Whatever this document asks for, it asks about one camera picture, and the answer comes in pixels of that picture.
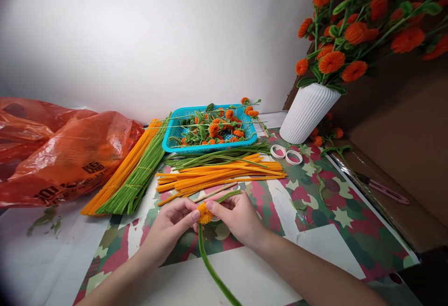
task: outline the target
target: blue basket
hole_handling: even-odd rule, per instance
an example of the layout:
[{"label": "blue basket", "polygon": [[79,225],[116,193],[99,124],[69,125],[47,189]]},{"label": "blue basket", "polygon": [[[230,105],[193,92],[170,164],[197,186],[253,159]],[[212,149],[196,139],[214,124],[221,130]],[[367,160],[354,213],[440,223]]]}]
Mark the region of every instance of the blue basket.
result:
[{"label": "blue basket", "polygon": [[[231,104],[226,105],[215,105],[215,109],[217,108],[224,108],[228,109],[231,106]],[[181,120],[187,119],[187,117],[181,117],[176,118],[178,116],[186,116],[186,115],[194,115],[195,111],[205,111],[206,106],[203,107],[189,107],[189,108],[180,108],[173,112],[173,115],[171,119],[169,120],[168,126],[176,126],[181,125]],[[233,112],[235,116],[237,116],[242,122],[252,122],[251,118],[247,116],[244,113],[244,108],[236,108],[233,109]],[[244,130],[244,133],[246,137],[250,137],[255,132],[255,127],[253,126],[253,123],[250,124],[242,124],[242,129]],[[214,151],[220,151],[225,149],[230,149],[233,147],[241,147],[241,146],[248,146],[257,140],[257,134],[255,134],[251,137],[250,140],[245,140],[242,142],[233,142],[233,143],[224,143],[224,144],[215,144],[215,145],[198,145],[198,146],[186,146],[186,147],[171,147],[171,146],[177,146],[178,143],[176,143],[174,140],[168,140],[169,137],[175,136],[182,140],[183,136],[182,133],[187,132],[187,129],[184,129],[182,127],[175,127],[175,128],[168,128],[165,137],[162,141],[162,148],[166,152],[176,152],[177,154],[182,153],[210,153]],[[226,134],[224,139],[230,139],[231,134]]]}]

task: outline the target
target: flower bouquet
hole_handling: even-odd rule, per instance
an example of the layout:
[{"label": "flower bouquet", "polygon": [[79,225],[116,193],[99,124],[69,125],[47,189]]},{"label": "flower bouquet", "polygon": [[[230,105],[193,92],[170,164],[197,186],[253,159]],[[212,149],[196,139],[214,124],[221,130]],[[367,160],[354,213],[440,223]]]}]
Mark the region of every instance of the flower bouquet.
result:
[{"label": "flower bouquet", "polygon": [[[313,0],[313,4],[313,18],[307,18],[298,32],[299,38],[313,42],[312,50],[296,64],[297,75],[310,70],[312,76],[299,80],[300,89],[280,130],[290,143],[302,143],[310,135],[347,93],[347,84],[363,75],[375,76],[379,59],[417,49],[423,60],[429,60],[448,51],[448,34],[442,33],[448,27],[448,0]],[[437,16],[431,30],[422,29],[425,16]]]}]

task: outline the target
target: pink scissors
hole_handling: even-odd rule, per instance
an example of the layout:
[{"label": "pink scissors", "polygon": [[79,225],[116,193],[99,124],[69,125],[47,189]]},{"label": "pink scissors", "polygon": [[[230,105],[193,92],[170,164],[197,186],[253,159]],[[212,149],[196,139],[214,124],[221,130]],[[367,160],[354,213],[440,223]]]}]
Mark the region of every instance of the pink scissors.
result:
[{"label": "pink scissors", "polygon": [[377,191],[383,193],[384,195],[390,197],[391,199],[395,200],[396,202],[402,203],[402,204],[409,204],[409,200],[405,198],[404,196],[398,194],[397,192],[394,192],[393,190],[381,185],[380,183],[370,179],[369,177],[365,176],[364,174],[355,172],[358,178],[365,183],[366,185],[376,189]]}]

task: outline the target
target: white tape roll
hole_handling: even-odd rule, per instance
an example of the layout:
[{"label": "white tape roll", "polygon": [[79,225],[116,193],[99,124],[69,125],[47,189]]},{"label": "white tape roll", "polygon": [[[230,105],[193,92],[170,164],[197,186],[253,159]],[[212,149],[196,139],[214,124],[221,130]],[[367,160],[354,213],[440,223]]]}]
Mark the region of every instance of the white tape roll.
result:
[{"label": "white tape roll", "polygon": [[[276,149],[282,151],[282,152],[283,152],[283,155],[279,155],[279,154],[275,153],[274,148],[276,148]],[[271,154],[272,154],[272,156],[273,156],[274,158],[277,158],[277,159],[283,159],[283,158],[286,156],[286,150],[285,150],[285,148],[284,148],[283,146],[281,146],[281,145],[272,145],[272,146],[271,146]]]},{"label": "white tape roll", "polygon": [[[293,155],[295,155],[299,161],[292,161],[292,160],[288,157],[288,154],[293,154]],[[289,164],[291,164],[291,165],[299,165],[299,164],[303,161],[303,157],[302,157],[302,155],[301,155],[300,153],[298,153],[297,151],[294,151],[294,150],[288,150],[288,152],[286,152],[286,156],[285,156],[285,158],[286,158],[286,161],[287,161]]]}]

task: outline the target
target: white vase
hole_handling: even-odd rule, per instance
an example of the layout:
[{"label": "white vase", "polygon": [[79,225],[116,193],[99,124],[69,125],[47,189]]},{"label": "white vase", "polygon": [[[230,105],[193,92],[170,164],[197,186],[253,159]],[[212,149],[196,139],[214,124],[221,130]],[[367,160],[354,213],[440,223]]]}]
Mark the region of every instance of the white vase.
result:
[{"label": "white vase", "polygon": [[290,144],[302,144],[340,96],[317,83],[300,88],[280,128],[280,136]]}]

